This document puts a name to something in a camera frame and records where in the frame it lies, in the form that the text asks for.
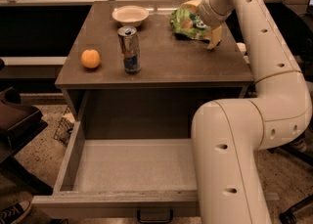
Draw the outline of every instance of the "open drawer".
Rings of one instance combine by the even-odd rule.
[[[177,113],[181,104],[189,102],[190,98],[168,106],[160,101],[151,107],[147,95],[155,99],[160,91],[154,91],[87,91],[54,193],[52,196],[34,197],[33,205],[52,218],[136,217],[138,210],[142,214],[153,213],[154,216],[165,214],[162,219],[168,218],[166,215],[170,210],[174,217],[198,216],[192,145],[187,131],[190,119],[184,112],[188,107],[184,105],[182,111]],[[172,98],[174,94],[179,96],[179,93],[175,90],[169,92]],[[119,114],[126,111],[127,107],[118,105],[120,100],[134,94],[138,94],[136,102],[141,105],[141,109],[132,104],[135,108],[131,109],[139,112],[133,113],[133,120],[129,120],[129,112],[124,116]],[[154,115],[152,112],[147,113],[145,107],[152,108]],[[144,118],[146,123],[138,122],[139,118]],[[131,128],[134,129],[137,124],[143,124],[137,133],[143,133],[145,138],[131,135],[136,133]],[[152,135],[156,129],[159,134]],[[157,136],[179,138],[155,138]]]

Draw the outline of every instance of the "drawer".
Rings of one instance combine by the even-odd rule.
[[[54,193],[34,197],[33,205],[52,218],[136,217],[138,210],[143,214],[166,215],[172,210],[174,217],[198,216],[191,139],[105,138],[107,134],[102,135],[94,122],[99,132],[96,135],[93,121],[89,122],[90,114],[114,118],[107,110],[100,110],[103,107],[98,103],[105,101],[103,93],[86,93]],[[91,106],[98,114],[90,113]],[[177,114],[171,116],[167,115],[167,120],[177,119]],[[107,133],[105,128],[110,128],[110,121],[104,123],[103,132]],[[167,137],[175,136],[176,131],[172,134],[169,131]]]

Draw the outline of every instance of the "chair leg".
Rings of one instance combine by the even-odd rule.
[[[22,182],[29,186],[35,195],[51,196],[52,187],[39,180],[33,174],[29,173],[14,157],[7,157],[2,165]]]
[[[280,214],[280,220],[282,221],[283,224],[296,224],[296,218],[293,214],[312,202],[313,202],[313,195],[307,197],[301,202],[298,202],[297,204],[294,204],[286,212],[283,212]]]

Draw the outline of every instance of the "drawer handle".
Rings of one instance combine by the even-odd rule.
[[[143,220],[140,215],[141,215],[140,210],[137,210],[137,221],[141,224],[167,224],[173,220],[174,214],[173,214],[173,209],[170,209],[169,219],[167,220]]]

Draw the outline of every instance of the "caster wheel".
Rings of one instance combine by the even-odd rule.
[[[280,220],[283,224],[296,224],[296,218],[288,211],[280,214]]]

